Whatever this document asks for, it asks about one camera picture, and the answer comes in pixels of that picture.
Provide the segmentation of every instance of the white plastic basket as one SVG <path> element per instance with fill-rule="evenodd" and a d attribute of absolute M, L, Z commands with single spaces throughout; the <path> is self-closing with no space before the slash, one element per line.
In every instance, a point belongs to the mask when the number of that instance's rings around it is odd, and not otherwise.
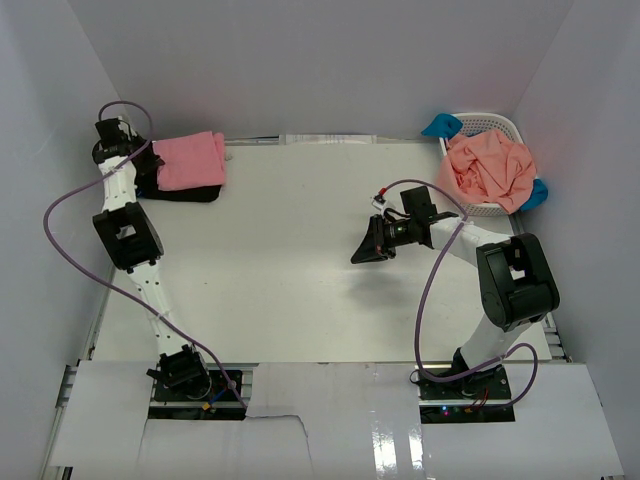
<path fill-rule="evenodd" d="M 467 137 L 497 128 L 512 142 L 524 143 L 513 122 L 502 115 L 496 115 L 495 113 L 456 113 L 453 116 L 462 122 L 460 133 Z M 443 138 L 440 139 L 440 148 L 444 158 L 447 155 L 447 146 Z M 469 212 L 469 215 L 474 217 L 508 215 L 497 203 L 463 203 L 462 205 Z"/>

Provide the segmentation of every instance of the gray wall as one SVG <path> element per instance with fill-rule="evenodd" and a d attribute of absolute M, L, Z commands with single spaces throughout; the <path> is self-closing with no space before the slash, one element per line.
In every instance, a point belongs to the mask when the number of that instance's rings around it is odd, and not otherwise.
<path fill-rule="evenodd" d="M 415 137 L 512 113 L 572 0 L 69 0 L 122 98 L 163 136 Z"/>
<path fill-rule="evenodd" d="M 0 2 L 0 478 L 38 475 L 65 364 L 76 363 L 101 291 L 47 243 L 42 214 L 96 178 L 97 109 L 116 93 L 65 0 Z M 99 189 L 69 201 L 54 229 L 105 273 L 91 226 Z"/>
<path fill-rule="evenodd" d="M 551 190 L 524 217 L 558 281 L 555 318 L 586 361 L 628 478 L 640 478 L 640 4 L 576 2 L 516 110 Z"/>

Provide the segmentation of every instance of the pink cloth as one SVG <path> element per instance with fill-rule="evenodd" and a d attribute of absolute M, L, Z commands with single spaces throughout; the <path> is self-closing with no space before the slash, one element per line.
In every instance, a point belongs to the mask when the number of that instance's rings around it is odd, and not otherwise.
<path fill-rule="evenodd" d="M 498 203 L 508 213 L 531 196 L 536 166 L 531 152 L 500 130 L 456 135 L 440 165 L 437 184 L 463 203 Z"/>
<path fill-rule="evenodd" d="M 165 162 L 158 168 L 158 190 L 171 192 L 225 182 L 224 135 L 221 133 L 202 132 L 158 140 L 153 150 Z"/>

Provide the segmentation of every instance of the crumpled pink cloth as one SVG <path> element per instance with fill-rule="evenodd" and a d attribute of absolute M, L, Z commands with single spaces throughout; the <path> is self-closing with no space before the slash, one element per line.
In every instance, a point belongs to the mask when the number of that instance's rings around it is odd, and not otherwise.
<path fill-rule="evenodd" d="M 463 203 L 498 203 L 508 213 L 531 196 L 536 166 L 531 152 L 500 130 L 456 135 L 436 183 Z"/>
<path fill-rule="evenodd" d="M 158 190 L 171 192 L 224 185 L 224 135 L 213 132 L 158 140 L 153 151 L 165 164 L 158 168 Z"/>

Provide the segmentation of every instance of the blue wire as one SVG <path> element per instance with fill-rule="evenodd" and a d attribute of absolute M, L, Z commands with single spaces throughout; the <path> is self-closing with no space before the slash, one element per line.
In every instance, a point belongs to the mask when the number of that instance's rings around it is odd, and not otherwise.
<path fill-rule="evenodd" d="M 218 393 L 215 397 L 209 400 L 209 405 L 213 405 L 215 402 L 217 402 L 220 399 L 220 397 L 224 395 L 224 392 L 226 392 L 226 390 L 222 389 L 220 393 Z"/>

